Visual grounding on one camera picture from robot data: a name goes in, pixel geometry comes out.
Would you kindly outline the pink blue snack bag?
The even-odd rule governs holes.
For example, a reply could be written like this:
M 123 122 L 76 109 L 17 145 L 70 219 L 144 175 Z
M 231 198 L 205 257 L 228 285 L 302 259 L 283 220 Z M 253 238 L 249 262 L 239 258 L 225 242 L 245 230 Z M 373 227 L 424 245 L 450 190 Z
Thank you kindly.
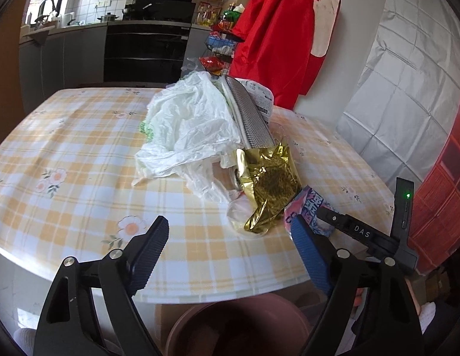
M 297 216 L 301 215 L 309 224 L 313 233 L 329 237 L 335 230 L 328 222 L 318 222 L 317 211 L 320 207 L 325 207 L 335 211 L 317 191 L 309 186 L 305 186 L 293 201 L 284 209 L 284 229 L 291 236 L 291 222 Z

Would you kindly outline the gold foil wrapper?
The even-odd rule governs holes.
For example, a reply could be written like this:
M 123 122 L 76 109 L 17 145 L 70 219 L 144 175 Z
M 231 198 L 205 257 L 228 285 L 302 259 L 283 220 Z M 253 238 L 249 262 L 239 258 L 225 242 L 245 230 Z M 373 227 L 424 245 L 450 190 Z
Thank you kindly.
M 243 225 L 244 231 L 264 235 L 276 218 L 301 191 L 301 181 L 290 146 L 238 149 L 237 178 L 253 212 Z

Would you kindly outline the white plastic bag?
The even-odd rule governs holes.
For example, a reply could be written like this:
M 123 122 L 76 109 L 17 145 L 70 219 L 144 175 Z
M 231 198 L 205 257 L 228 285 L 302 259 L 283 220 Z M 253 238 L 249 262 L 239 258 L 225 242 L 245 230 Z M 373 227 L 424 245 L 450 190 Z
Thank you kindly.
M 242 145 L 227 99 L 206 71 L 194 71 L 155 94 L 141 129 L 147 139 L 135 154 L 134 184 L 178 175 L 184 164 L 208 158 L 228 167 Z

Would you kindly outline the red aluminium can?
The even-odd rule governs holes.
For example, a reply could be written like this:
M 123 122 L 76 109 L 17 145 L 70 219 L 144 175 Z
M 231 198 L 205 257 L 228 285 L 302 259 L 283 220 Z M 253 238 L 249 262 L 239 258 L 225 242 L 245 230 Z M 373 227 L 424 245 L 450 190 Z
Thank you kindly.
M 241 183 L 240 183 L 240 176 L 239 176 L 237 167 L 234 166 L 234 167 L 230 168 L 228 170 L 228 175 L 229 175 L 230 182 L 231 182 L 231 185 L 233 186 L 234 190 L 242 191 L 243 187 L 241 186 Z

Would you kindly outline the brown round trash bin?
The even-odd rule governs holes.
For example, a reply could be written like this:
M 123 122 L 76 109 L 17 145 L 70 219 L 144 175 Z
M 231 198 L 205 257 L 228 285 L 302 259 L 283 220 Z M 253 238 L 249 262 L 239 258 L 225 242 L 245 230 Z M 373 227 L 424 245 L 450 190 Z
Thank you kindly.
M 313 326 L 273 293 L 196 305 L 170 330 L 166 355 L 299 355 Z

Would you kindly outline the grey kitchen cabinets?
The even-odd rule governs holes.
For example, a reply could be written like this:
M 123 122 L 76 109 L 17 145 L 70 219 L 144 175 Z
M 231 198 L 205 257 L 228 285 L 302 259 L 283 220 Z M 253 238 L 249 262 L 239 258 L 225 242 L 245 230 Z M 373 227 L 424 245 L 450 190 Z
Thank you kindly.
M 24 112 L 57 91 L 104 83 L 104 24 L 47 30 L 20 40 L 19 74 Z

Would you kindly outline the red plastic crate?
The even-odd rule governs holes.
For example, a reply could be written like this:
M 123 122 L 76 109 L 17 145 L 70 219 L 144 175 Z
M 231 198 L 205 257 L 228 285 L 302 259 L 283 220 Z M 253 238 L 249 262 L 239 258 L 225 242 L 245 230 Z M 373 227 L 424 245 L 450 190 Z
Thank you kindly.
M 455 125 L 437 162 L 415 192 L 409 243 L 427 274 L 460 246 L 460 125 Z

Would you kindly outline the white quilted cover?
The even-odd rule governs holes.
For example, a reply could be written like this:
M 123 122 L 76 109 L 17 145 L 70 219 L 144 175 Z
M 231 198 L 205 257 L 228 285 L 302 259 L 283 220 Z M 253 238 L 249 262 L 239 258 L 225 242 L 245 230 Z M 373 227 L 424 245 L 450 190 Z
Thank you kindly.
M 385 0 L 339 134 L 389 189 L 420 186 L 460 104 L 460 22 L 446 0 Z

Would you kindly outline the yellow checked floral tablecloth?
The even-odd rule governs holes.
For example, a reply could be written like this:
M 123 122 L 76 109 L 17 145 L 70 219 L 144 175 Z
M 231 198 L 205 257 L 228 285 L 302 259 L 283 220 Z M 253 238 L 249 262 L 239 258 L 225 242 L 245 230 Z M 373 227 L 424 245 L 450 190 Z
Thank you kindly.
M 8 135 L 0 145 L 0 253 L 52 280 L 66 257 L 98 260 L 162 215 L 170 238 L 142 301 L 224 301 L 307 281 L 282 226 L 248 238 L 231 226 L 226 205 L 201 200 L 181 178 L 139 180 L 139 126 L 153 94 L 61 90 Z

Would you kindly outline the grey mesh pouch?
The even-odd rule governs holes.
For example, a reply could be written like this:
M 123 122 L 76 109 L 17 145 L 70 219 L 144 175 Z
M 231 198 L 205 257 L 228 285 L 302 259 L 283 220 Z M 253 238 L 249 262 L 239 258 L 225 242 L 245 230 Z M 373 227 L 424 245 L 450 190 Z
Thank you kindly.
M 229 75 L 217 79 L 217 86 L 227 99 L 231 115 L 240 131 L 246 149 L 265 148 L 275 144 L 268 124 L 260 115 L 244 86 Z

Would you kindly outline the clear thin plastic bag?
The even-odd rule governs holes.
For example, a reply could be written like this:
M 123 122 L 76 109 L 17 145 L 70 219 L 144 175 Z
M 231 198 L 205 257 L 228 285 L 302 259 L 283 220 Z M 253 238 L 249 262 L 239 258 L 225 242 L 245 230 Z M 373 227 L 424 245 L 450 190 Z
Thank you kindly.
M 243 230 L 250 217 L 252 206 L 243 191 L 234 190 L 228 175 L 229 168 L 223 168 L 212 159 L 184 164 L 178 175 L 186 181 L 192 193 L 206 202 L 227 207 L 227 218 L 235 230 Z

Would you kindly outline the white printed package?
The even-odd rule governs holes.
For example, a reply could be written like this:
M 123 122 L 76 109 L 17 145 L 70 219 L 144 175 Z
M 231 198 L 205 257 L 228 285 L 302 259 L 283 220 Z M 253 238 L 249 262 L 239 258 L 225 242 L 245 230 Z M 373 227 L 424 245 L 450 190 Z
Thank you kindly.
M 274 96 L 271 90 L 254 80 L 240 78 L 237 78 L 237 80 L 244 86 L 260 115 L 262 115 L 262 118 L 268 124 L 273 114 Z

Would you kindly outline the red hanging apron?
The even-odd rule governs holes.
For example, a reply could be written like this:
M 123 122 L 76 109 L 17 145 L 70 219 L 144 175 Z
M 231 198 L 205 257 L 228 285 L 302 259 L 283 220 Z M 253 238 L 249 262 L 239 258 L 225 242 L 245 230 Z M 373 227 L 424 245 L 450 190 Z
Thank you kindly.
M 293 109 L 326 58 L 340 0 L 250 0 L 233 29 L 242 41 L 234 78 L 269 88 L 276 106 Z

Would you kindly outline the black oven unit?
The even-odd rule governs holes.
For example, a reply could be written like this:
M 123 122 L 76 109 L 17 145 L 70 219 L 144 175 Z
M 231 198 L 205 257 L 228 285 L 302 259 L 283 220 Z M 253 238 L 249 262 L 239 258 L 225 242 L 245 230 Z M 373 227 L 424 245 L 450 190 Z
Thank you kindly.
M 180 79 L 196 0 L 127 0 L 108 24 L 103 81 L 161 86 Z

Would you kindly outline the steel cooking pot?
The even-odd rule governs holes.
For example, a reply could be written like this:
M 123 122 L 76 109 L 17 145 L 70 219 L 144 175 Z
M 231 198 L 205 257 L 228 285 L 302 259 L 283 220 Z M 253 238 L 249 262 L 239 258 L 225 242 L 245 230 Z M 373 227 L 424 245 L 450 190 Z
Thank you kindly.
M 99 16 L 98 21 L 100 21 L 100 23 L 109 23 L 109 22 L 116 21 L 117 18 L 118 18 L 117 15 L 114 15 L 113 13 L 108 12 L 105 15 Z

